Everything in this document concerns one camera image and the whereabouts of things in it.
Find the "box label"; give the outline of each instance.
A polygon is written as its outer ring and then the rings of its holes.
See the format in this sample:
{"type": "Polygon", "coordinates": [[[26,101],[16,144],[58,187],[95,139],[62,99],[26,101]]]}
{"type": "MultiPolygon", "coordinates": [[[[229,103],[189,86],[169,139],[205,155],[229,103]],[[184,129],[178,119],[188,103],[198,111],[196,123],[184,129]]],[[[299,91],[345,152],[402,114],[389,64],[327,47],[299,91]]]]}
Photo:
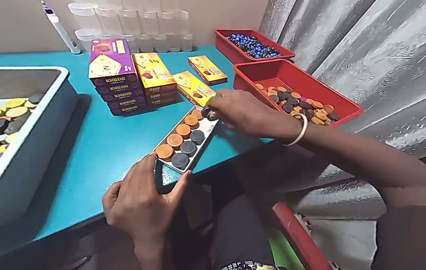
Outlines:
{"type": "Polygon", "coordinates": [[[215,91],[209,88],[189,71],[174,74],[173,77],[178,88],[181,89],[180,92],[183,95],[186,94],[187,99],[194,100],[193,103],[198,106],[205,107],[206,102],[216,95],[215,91]]]}

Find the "white plastic tub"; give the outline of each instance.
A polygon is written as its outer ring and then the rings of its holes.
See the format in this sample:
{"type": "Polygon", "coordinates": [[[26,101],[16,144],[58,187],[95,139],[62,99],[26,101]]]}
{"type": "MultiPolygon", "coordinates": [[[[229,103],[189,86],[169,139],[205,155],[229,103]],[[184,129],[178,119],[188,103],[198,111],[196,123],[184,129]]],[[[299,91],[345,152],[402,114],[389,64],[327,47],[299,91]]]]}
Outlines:
{"type": "Polygon", "coordinates": [[[27,210],[78,101],[64,67],[0,67],[0,103],[45,93],[0,158],[0,225],[27,210]]]}

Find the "right hand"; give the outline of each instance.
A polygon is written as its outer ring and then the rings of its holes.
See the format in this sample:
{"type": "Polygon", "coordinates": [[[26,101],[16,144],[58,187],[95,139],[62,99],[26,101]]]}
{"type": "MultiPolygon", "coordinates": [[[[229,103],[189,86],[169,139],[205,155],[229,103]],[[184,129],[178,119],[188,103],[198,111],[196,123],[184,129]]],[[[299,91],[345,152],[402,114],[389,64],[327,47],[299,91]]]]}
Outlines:
{"type": "Polygon", "coordinates": [[[206,106],[215,107],[212,115],[231,130],[249,136],[288,140],[301,131],[301,122],[265,105],[250,92],[220,89],[206,106]]]}

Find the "clear plastic jar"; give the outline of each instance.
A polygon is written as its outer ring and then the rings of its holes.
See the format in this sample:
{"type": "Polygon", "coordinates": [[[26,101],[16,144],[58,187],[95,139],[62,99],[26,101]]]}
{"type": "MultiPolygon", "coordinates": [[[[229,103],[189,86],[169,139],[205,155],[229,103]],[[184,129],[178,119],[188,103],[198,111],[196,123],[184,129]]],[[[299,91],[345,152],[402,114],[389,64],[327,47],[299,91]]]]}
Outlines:
{"type": "Polygon", "coordinates": [[[169,49],[168,51],[172,52],[179,52],[180,49],[180,41],[179,41],[179,35],[166,35],[166,41],[168,43],[169,49]]]}
{"type": "Polygon", "coordinates": [[[139,35],[138,47],[140,52],[154,52],[153,43],[150,35],[139,35]]]}
{"type": "Polygon", "coordinates": [[[138,53],[139,48],[138,44],[136,44],[136,39],[134,35],[121,35],[122,38],[126,39],[126,42],[128,43],[128,48],[130,53],[138,53]]]}
{"type": "Polygon", "coordinates": [[[120,23],[123,29],[123,34],[139,35],[139,21],[136,10],[120,10],[120,23]]]}
{"type": "Polygon", "coordinates": [[[178,0],[161,0],[161,10],[166,13],[174,13],[178,10],[178,0]]]}
{"type": "Polygon", "coordinates": [[[165,34],[153,35],[153,45],[156,52],[167,52],[168,43],[165,34]]]}
{"type": "Polygon", "coordinates": [[[142,0],[141,5],[144,11],[161,12],[160,0],[142,0]]]}
{"type": "Polygon", "coordinates": [[[174,14],[174,33],[187,34],[188,33],[188,12],[178,10],[174,14]]]}
{"type": "Polygon", "coordinates": [[[100,22],[94,11],[96,7],[98,7],[98,5],[90,3],[68,4],[69,11],[75,15],[75,19],[81,29],[101,30],[100,22]]]}
{"type": "Polygon", "coordinates": [[[93,48],[91,42],[100,38],[100,32],[97,29],[78,29],[75,35],[88,52],[93,48]]]}
{"type": "Polygon", "coordinates": [[[121,23],[116,10],[108,7],[98,7],[95,8],[95,11],[100,19],[103,34],[111,36],[121,34],[121,23]]]}
{"type": "Polygon", "coordinates": [[[192,51],[193,50],[193,34],[183,34],[180,40],[180,47],[182,51],[192,51]]]}
{"type": "Polygon", "coordinates": [[[143,11],[141,16],[141,27],[143,34],[159,34],[158,30],[158,16],[156,12],[143,11]]]}
{"type": "Polygon", "coordinates": [[[174,13],[161,13],[160,31],[162,34],[174,34],[174,13]]]}

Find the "plastic container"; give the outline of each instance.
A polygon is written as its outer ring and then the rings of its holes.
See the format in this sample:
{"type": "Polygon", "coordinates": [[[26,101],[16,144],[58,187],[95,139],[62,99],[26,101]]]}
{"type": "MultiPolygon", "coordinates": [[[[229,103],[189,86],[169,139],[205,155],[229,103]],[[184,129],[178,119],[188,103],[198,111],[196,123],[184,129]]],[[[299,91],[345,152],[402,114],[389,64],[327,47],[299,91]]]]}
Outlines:
{"type": "Polygon", "coordinates": [[[174,13],[162,12],[160,17],[160,31],[162,34],[174,35],[174,13]]]}
{"type": "Polygon", "coordinates": [[[91,41],[100,38],[98,29],[78,29],[75,31],[76,38],[81,42],[86,51],[91,51],[93,46],[91,41]]]}
{"type": "Polygon", "coordinates": [[[118,36],[121,34],[121,23],[116,10],[112,8],[95,8],[100,20],[102,32],[105,35],[118,36]]]}
{"type": "Polygon", "coordinates": [[[184,34],[180,39],[180,48],[182,51],[192,51],[193,50],[193,34],[188,33],[184,34]]]}
{"type": "Polygon", "coordinates": [[[156,52],[168,52],[168,43],[165,34],[153,35],[153,45],[156,52]]]}
{"type": "Polygon", "coordinates": [[[154,52],[153,42],[150,35],[139,35],[137,40],[140,52],[154,52]]]}
{"type": "Polygon", "coordinates": [[[174,33],[188,33],[188,12],[184,10],[178,10],[174,13],[174,33]]]}
{"type": "Polygon", "coordinates": [[[138,48],[138,44],[136,44],[136,39],[134,35],[121,35],[122,38],[126,39],[127,43],[128,43],[128,48],[129,48],[129,52],[130,53],[138,53],[139,52],[139,48],[138,48]]]}
{"type": "Polygon", "coordinates": [[[90,3],[70,3],[69,11],[75,15],[75,19],[81,29],[100,29],[100,22],[96,16],[95,8],[98,5],[90,3]]]}
{"type": "Polygon", "coordinates": [[[234,89],[248,91],[263,103],[279,111],[283,111],[281,106],[274,103],[255,84],[262,84],[265,88],[269,86],[287,86],[294,92],[309,99],[320,101],[325,105],[332,105],[341,119],[331,125],[331,127],[346,123],[362,113],[362,109],[358,104],[313,78],[288,60],[273,59],[255,63],[242,63],[234,65],[233,69],[236,72],[233,82],[234,89]]]}
{"type": "Polygon", "coordinates": [[[168,43],[169,49],[168,51],[170,52],[179,52],[181,51],[181,45],[180,45],[180,40],[179,40],[179,35],[166,35],[166,41],[168,43]]]}
{"type": "Polygon", "coordinates": [[[142,0],[141,5],[144,11],[161,12],[160,0],[142,0]]]}
{"type": "Polygon", "coordinates": [[[64,67],[0,67],[0,106],[45,93],[0,158],[0,225],[26,213],[78,102],[64,67]]]}
{"type": "Polygon", "coordinates": [[[143,11],[141,13],[142,34],[159,34],[158,16],[156,12],[143,11]]]}
{"type": "Polygon", "coordinates": [[[178,10],[178,0],[161,0],[161,10],[167,13],[173,13],[178,10]]]}
{"type": "Polygon", "coordinates": [[[118,12],[123,34],[139,35],[139,21],[136,10],[120,10],[118,12]]]}
{"type": "Polygon", "coordinates": [[[141,4],[140,0],[122,0],[121,3],[123,4],[122,9],[128,9],[128,10],[143,10],[143,5],[141,4]]]}
{"type": "Polygon", "coordinates": [[[290,58],[294,57],[295,53],[288,50],[287,48],[281,46],[280,44],[270,40],[263,34],[260,34],[258,31],[251,29],[239,29],[239,30],[224,30],[224,29],[216,29],[216,48],[223,53],[233,64],[239,63],[249,63],[249,62],[259,62],[265,60],[279,59],[279,58],[290,58]],[[264,45],[275,47],[282,55],[270,58],[251,58],[244,51],[242,51],[239,47],[235,46],[232,42],[230,42],[226,37],[231,34],[244,34],[247,36],[256,36],[258,40],[263,42],[264,45]]]}

